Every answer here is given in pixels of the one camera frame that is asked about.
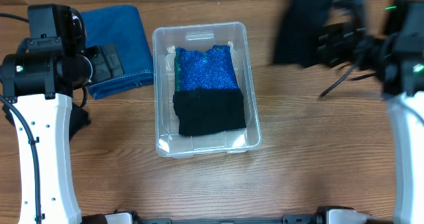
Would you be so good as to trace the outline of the blue green sequin cloth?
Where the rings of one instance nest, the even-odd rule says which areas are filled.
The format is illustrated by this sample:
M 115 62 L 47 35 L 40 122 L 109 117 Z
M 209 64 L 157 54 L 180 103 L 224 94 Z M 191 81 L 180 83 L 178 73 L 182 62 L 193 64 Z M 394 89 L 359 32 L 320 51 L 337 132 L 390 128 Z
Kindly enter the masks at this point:
M 238 89 L 228 45 L 214 45 L 206 52 L 176 48 L 175 91 Z

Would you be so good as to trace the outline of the clear plastic storage container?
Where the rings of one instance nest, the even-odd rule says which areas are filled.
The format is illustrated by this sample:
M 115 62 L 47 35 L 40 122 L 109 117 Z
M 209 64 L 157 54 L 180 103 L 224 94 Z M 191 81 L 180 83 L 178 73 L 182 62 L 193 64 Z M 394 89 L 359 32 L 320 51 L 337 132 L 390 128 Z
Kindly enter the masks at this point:
M 245 25 L 160 27 L 152 38 L 157 153 L 183 158 L 258 148 Z

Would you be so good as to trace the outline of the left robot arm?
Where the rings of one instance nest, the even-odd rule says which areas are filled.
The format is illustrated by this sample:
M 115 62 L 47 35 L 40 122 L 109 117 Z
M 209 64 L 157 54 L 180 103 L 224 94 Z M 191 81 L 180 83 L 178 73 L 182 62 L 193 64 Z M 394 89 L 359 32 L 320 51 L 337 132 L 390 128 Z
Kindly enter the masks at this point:
M 70 160 L 70 122 L 85 117 L 73 92 L 123 74 L 113 48 L 85 45 L 80 13 L 65 5 L 28 8 L 30 36 L 1 65 L 1 100 L 17 131 L 21 223 L 135 223 L 130 212 L 83 216 Z

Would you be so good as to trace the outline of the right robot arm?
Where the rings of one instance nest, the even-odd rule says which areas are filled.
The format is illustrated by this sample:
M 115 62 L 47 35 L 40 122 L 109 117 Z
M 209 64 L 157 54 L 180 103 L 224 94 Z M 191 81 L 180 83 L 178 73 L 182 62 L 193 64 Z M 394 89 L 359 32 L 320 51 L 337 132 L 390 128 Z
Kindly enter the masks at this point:
M 384 38 L 367 32 L 364 0 L 333 0 L 350 21 L 325 27 L 319 62 L 350 62 L 382 83 L 396 158 L 394 223 L 423 222 L 423 1 L 394 0 L 386 7 Z

